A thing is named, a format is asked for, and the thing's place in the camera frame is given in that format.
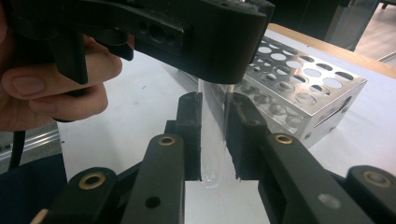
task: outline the black plastic part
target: black plastic part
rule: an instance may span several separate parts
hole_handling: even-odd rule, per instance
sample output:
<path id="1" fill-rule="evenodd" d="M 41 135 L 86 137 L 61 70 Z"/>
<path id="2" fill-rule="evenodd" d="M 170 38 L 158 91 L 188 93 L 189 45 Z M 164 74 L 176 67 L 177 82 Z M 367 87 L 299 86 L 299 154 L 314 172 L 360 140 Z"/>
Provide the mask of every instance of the black plastic part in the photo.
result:
<path id="1" fill-rule="evenodd" d="M 129 198 L 131 197 L 131 192 L 134 187 L 134 182 L 136 181 L 137 174 L 139 173 L 140 165 L 142 162 L 134 165 L 131 168 L 128 168 L 124 172 L 117 175 L 119 180 L 119 195 L 120 202 L 118 207 L 121 207 L 122 213 L 123 209 L 125 209 L 125 205 L 128 203 Z"/>
<path id="2" fill-rule="evenodd" d="M 102 216 L 113 211 L 118 202 L 115 173 L 107 168 L 91 168 L 69 181 L 42 223 L 100 223 Z"/>
<path id="3" fill-rule="evenodd" d="M 175 134 L 184 139 L 185 178 L 201 180 L 202 94 L 190 92 L 178 100 Z"/>
<path id="4" fill-rule="evenodd" d="M 16 131 L 13 134 L 11 159 L 9 161 L 8 170 L 12 170 L 20 166 L 24 148 L 25 135 L 25 131 Z"/>
<path id="5" fill-rule="evenodd" d="M 136 50 L 216 83 L 242 79 L 268 23 L 257 6 L 222 0 L 3 2 L 10 26 L 27 38 L 51 41 L 63 35 L 59 27 L 69 27 L 120 46 L 126 43 L 123 36 L 134 35 Z M 110 50 L 127 55 L 125 48 Z M 66 62 L 56 63 L 64 67 Z"/>
<path id="6" fill-rule="evenodd" d="M 395 176 L 372 166 L 355 166 L 344 186 L 375 223 L 396 223 Z"/>
<path id="7" fill-rule="evenodd" d="M 184 223 L 184 143 L 175 134 L 148 144 L 122 224 Z"/>
<path id="8" fill-rule="evenodd" d="M 280 210 L 284 213 L 274 223 L 374 223 L 298 139 L 274 133 L 264 142 L 262 154 L 275 177 L 274 190 L 281 189 L 286 199 Z M 271 186 L 265 178 L 261 181 Z M 266 199 L 271 195 L 262 197 L 264 205 L 271 203 Z"/>
<path id="9" fill-rule="evenodd" d="M 262 175 L 260 144 L 267 125 L 248 97 L 233 93 L 227 125 L 227 148 L 233 157 L 236 178 L 258 180 Z"/>
<path id="10" fill-rule="evenodd" d="M 49 45 L 58 71 L 78 84 L 87 84 L 82 34 L 65 26 L 58 27 L 57 30 L 59 34 L 51 39 Z"/>

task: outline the human hand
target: human hand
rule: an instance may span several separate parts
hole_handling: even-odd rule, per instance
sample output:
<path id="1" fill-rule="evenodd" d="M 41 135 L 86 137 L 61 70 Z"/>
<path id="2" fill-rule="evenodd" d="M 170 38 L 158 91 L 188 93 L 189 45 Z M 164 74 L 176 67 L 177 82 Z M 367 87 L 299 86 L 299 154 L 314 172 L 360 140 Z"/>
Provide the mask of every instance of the human hand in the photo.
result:
<path id="1" fill-rule="evenodd" d="M 0 131 L 21 131 L 63 120 L 85 119 L 107 107 L 103 82 L 116 77 L 122 68 L 120 58 L 85 37 L 89 83 L 79 85 L 61 75 L 54 63 L 13 66 L 21 55 L 15 52 L 15 39 L 7 33 L 0 3 Z M 85 89 L 73 97 L 69 91 Z"/>

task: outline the finger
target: finger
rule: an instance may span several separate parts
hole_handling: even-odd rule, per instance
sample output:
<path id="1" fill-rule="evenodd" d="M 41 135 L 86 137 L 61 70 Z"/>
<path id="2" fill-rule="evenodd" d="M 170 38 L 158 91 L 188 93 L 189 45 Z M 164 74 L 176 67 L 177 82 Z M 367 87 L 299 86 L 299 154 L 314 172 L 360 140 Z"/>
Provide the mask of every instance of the finger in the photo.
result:
<path id="1" fill-rule="evenodd" d="M 44 217 L 46 217 L 48 212 L 48 209 L 42 209 L 37 213 L 37 215 L 35 215 L 35 218 L 33 218 L 30 224 L 40 224 L 44 220 Z"/>
<path id="2" fill-rule="evenodd" d="M 120 58 L 109 53 L 105 47 L 92 41 L 86 51 L 89 80 L 86 85 L 79 85 L 61 75 L 55 64 L 47 63 L 7 70 L 2 80 L 4 89 L 19 99 L 36 99 L 98 85 L 120 73 Z"/>
<path id="3" fill-rule="evenodd" d="M 6 15 L 4 14 L 3 5 L 0 2 L 0 43 L 4 41 L 7 35 Z"/>
<path id="4" fill-rule="evenodd" d="M 37 114 L 55 119 L 78 120 L 99 114 L 107 108 L 106 89 L 103 83 L 89 87 L 80 97 L 65 94 L 43 97 L 29 102 Z"/>
<path id="5" fill-rule="evenodd" d="M 134 35 L 128 35 L 128 45 L 131 49 L 134 49 Z"/>

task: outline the rack hole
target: rack hole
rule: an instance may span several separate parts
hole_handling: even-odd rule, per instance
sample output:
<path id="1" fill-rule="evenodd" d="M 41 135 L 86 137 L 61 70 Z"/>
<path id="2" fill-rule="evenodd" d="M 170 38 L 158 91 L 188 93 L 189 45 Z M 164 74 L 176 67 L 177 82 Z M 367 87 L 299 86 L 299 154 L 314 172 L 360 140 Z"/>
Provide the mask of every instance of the rack hole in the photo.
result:
<path id="1" fill-rule="evenodd" d="M 305 77 L 301 77 L 301 76 L 292 76 L 290 80 L 298 84 L 304 84 L 308 82 Z"/>
<path id="2" fill-rule="evenodd" d="M 312 63 L 312 62 L 315 61 L 313 58 L 308 57 L 308 56 L 304 56 L 304 55 L 303 55 L 303 56 L 300 56 L 300 59 L 306 61 L 307 63 Z"/>
<path id="3" fill-rule="evenodd" d="M 306 73 L 310 77 L 321 77 L 321 73 L 318 70 L 312 68 L 305 69 L 304 73 Z"/>
<path id="4" fill-rule="evenodd" d="M 317 63 L 317 67 L 324 69 L 326 71 L 332 71 L 332 67 L 325 63 Z"/>
<path id="5" fill-rule="evenodd" d="M 273 53 L 273 54 L 271 54 L 271 58 L 273 58 L 277 61 L 285 61 L 286 60 L 286 56 L 281 53 Z"/>
<path id="6" fill-rule="evenodd" d="M 331 78 L 331 77 L 324 78 L 323 83 L 326 86 L 335 88 L 335 89 L 339 89 L 339 88 L 343 87 L 343 84 L 341 84 L 341 82 L 339 82 L 338 80 Z"/>
<path id="7" fill-rule="evenodd" d="M 267 47 L 259 47 L 259 52 L 260 53 L 271 53 L 272 50 L 270 48 L 267 48 Z"/>
<path id="8" fill-rule="evenodd" d="M 345 73 L 345 72 L 336 72 L 335 73 L 342 81 L 352 81 L 353 80 L 353 76 Z"/>

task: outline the fingernail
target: fingernail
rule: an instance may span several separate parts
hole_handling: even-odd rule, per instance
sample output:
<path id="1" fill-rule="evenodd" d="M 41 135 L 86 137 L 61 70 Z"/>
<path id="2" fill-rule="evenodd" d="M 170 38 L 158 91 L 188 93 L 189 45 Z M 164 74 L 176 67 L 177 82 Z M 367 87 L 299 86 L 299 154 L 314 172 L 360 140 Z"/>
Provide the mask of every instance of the fingernail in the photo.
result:
<path id="1" fill-rule="evenodd" d="M 21 95 L 31 95 L 45 89 L 44 82 L 37 77 L 14 77 L 12 83 Z"/>
<path id="2" fill-rule="evenodd" d="M 30 107 L 38 113 L 52 114 L 57 111 L 56 105 L 47 101 L 31 100 Z"/>

